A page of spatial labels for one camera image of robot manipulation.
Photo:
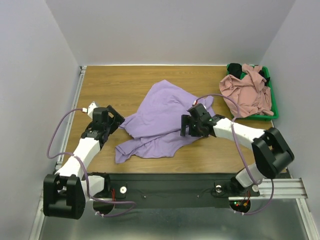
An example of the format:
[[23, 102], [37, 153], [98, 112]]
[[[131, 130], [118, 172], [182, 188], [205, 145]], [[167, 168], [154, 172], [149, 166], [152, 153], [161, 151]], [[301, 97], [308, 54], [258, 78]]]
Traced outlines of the purple t-shirt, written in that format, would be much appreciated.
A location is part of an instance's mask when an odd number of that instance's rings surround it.
[[198, 140], [181, 136], [181, 116], [196, 96], [162, 80], [155, 83], [141, 102], [136, 113], [126, 117], [120, 125], [131, 137], [115, 148], [115, 162], [122, 164], [132, 155], [140, 158], [170, 158], [178, 149]]

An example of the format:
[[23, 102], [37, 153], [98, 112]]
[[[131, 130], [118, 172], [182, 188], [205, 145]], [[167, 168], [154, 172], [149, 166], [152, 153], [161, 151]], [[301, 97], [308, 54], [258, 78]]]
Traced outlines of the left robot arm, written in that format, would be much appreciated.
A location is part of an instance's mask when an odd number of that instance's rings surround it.
[[95, 102], [81, 111], [91, 122], [74, 152], [62, 153], [69, 157], [66, 163], [43, 180], [43, 213], [47, 217], [78, 220], [94, 195], [106, 197], [111, 193], [110, 177], [106, 173], [88, 173], [87, 168], [125, 118], [111, 105], [99, 107]]

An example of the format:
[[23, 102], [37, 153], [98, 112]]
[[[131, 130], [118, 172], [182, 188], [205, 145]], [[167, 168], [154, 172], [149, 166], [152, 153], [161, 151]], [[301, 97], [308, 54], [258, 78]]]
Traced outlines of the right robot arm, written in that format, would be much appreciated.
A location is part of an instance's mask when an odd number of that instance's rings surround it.
[[230, 189], [235, 195], [242, 195], [248, 187], [258, 185], [263, 179], [275, 179], [295, 159], [277, 128], [252, 128], [219, 114], [211, 116], [201, 103], [187, 111], [189, 114], [181, 116], [182, 137], [224, 138], [234, 141], [238, 149], [242, 145], [253, 152], [255, 163], [248, 165], [243, 161], [244, 168], [230, 180]]

